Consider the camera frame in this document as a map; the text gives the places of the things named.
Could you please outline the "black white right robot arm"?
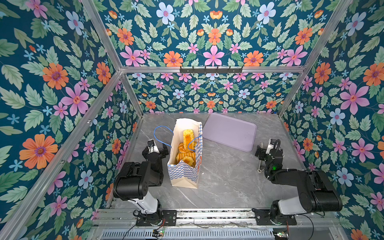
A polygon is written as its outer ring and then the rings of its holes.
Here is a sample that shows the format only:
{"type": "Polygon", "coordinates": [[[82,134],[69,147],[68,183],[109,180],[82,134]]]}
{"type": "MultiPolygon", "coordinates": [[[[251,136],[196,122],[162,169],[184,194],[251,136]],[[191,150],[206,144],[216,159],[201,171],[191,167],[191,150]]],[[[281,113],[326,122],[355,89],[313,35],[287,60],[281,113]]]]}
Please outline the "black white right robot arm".
{"type": "Polygon", "coordinates": [[[296,187],[296,197],[273,201],[269,210],[252,209],[258,225],[297,224],[296,215],[318,212],[339,212],[343,208],[340,194],[323,171],[283,168],[283,150],[257,146],[255,156],[266,163],[264,174],[275,185],[296,187]]]}

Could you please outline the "long ridged baguette bread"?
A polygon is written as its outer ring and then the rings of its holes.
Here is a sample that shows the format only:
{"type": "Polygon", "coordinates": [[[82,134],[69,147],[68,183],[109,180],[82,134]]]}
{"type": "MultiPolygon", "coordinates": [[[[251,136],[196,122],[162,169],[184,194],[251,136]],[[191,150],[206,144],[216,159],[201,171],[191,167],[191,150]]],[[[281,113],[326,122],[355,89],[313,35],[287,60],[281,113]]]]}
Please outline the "long ridged baguette bread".
{"type": "Polygon", "coordinates": [[[194,152],[189,153],[178,153],[176,156],[177,164],[181,161],[188,164],[190,167],[196,167],[196,154],[194,152]]]}

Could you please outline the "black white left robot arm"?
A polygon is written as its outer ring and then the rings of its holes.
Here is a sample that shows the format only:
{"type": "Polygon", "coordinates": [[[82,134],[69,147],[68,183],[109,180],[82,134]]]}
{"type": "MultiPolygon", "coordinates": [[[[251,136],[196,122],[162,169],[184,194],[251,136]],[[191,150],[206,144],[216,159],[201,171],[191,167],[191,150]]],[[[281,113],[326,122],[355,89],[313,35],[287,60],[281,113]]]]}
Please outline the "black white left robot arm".
{"type": "Polygon", "coordinates": [[[164,179],[162,160],[169,155],[166,144],[158,148],[154,140],[149,140],[142,151],[144,161],[127,162],[118,173],[113,187],[114,198],[133,204],[136,225],[175,226],[176,210],[164,210],[161,202],[149,192],[150,187],[160,187],[164,179]]]}

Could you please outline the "steel tongs with beige tips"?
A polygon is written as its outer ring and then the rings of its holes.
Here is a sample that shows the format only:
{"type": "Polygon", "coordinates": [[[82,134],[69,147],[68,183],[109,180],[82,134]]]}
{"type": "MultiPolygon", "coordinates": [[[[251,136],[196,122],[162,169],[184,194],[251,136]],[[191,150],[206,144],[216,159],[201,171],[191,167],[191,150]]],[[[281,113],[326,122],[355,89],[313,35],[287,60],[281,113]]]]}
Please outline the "steel tongs with beige tips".
{"type": "Polygon", "coordinates": [[[266,149],[264,149],[264,144],[261,143],[260,145],[258,145],[257,147],[257,151],[255,153],[255,156],[258,157],[259,159],[259,166],[258,166],[258,173],[261,173],[262,172],[262,162],[265,160],[265,155],[266,155],[266,149]]]}

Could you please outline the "blue checkered paper bag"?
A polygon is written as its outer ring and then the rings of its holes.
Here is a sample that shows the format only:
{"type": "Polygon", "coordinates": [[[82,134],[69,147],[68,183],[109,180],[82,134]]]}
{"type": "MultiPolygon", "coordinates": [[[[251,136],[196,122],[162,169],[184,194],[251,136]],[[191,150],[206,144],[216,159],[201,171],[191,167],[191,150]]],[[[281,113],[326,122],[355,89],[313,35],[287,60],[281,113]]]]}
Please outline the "blue checkered paper bag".
{"type": "Polygon", "coordinates": [[[192,119],[176,120],[167,163],[171,185],[197,189],[203,162],[203,125],[192,119]]]}

